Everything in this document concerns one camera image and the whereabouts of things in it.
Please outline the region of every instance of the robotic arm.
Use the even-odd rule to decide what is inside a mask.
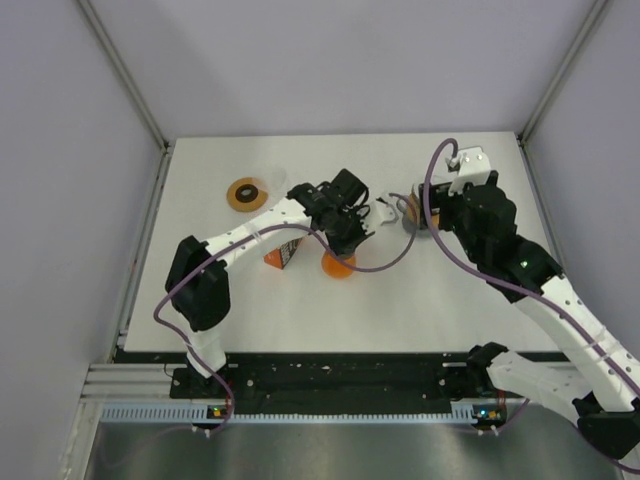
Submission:
[[[167,292],[211,256],[241,244],[203,269],[171,299],[173,307],[189,322],[188,337],[194,352],[214,371],[226,363],[220,323],[231,309],[229,275],[233,271],[310,231],[324,232],[336,255],[350,257],[376,228],[397,219],[390,199],[383,196],[365,203],[368,196],[367,186],[343,169],[333,181],[317,187],[310,183],[297,185],[269,211],[234,230],[202,242],[193,236],[180,242],[165,283]],[[211,376],[191,352],[187,359],[202,377]]]
[[[517,234],[516,207],[498,188],[486,153],[460,150],[447,164],[455,179],[428,186],[432,220],[456,235],[479,272],[520,287],[488,282],[538,323],[580,374],[490,343],[470,352],[469,376],[478,391],[497,388],[542,404],[577,425],[602,453],[623,458],[640,442],[640,364],[582,303],[560,265]]]

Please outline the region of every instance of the white wall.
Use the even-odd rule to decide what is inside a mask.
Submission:
[[[70,0],[0,3],[0,476],[52,478],[159,153]]]
[[[640,355],[640,2],[617,0],[544,118],[532,163],[578,292]]]
[[[93,0],[171,137],[520,130],[593,0]]]

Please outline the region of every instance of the orange box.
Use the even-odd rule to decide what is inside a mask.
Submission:
[[[301,241],[302,239],[298,238],[296,240],[291,240],[290,242],[280,245],[280,248],[276,248],[272,252],[265,255],[265,263],[282,270],[287,266],[287,263],[289,263],[289,260],[291,260],[293,254],[296,253],[296,250],[298,249]]]

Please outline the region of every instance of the orange ball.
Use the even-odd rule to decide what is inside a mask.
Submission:
[[[342,258],[342,260],[349,265],[356,265],[355,255]],[[322,256],[322,269],[330,277],[338,279],[347,278],[353,273],[353,270],[336,261],[328,252],[324,252]]]

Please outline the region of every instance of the table surface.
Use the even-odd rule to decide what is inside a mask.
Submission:
[[[424,179],[433,151],[448,136],[461,148],[483,147],[500,174],[498,185],[516,203],[519,232],[548,248],[512,132],[183,138],[171,160],[125,350],[185,350],[173,332],[153,321],[152,312],[165,294],[180,240],[188,235],[204,240],[255,215],[235,212],[226,202],[227,188],[238,178],[266,178],[275,194],[265,208],[288,187],[331,180],[341,168],[356,174],[372,195],[408,193]],[[444,161],[435,174],[447,178]],[[464,258],[455,237],[443,236]],[[359,247],[358,265],[387,263],[408,238],[400,222],[383,227]],[[222,335],[226,351],[443,352],[489,341],[518,351],[557,350],[537,324],[452,264],[433,239],[417,239],[390,270],[346,280],[324,274],[322,253],[308,238],[284,270],[256,262],[230,279],[232,308]],[[162,316],[188,328],[170,305]]]

